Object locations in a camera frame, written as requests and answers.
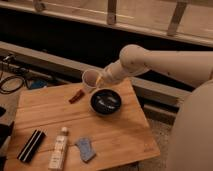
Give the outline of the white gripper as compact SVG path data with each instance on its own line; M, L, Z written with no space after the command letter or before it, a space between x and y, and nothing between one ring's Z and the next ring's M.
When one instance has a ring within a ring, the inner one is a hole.
M119 84L125 78L131 76L131 74L127 71L127 69L122 65L119 60L107 65L102 70L101 74L102 76L98 76L95 82L96 88L100 88L103 84L103 81L106 84Z

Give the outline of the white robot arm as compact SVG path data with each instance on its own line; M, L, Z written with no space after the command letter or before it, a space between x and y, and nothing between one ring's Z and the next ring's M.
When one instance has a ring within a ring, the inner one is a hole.
M129 44L101 71L101 83L117 84L149 70L173 79L175 88L191 88L172 127L165 171L213 171L213 50L148 50Z

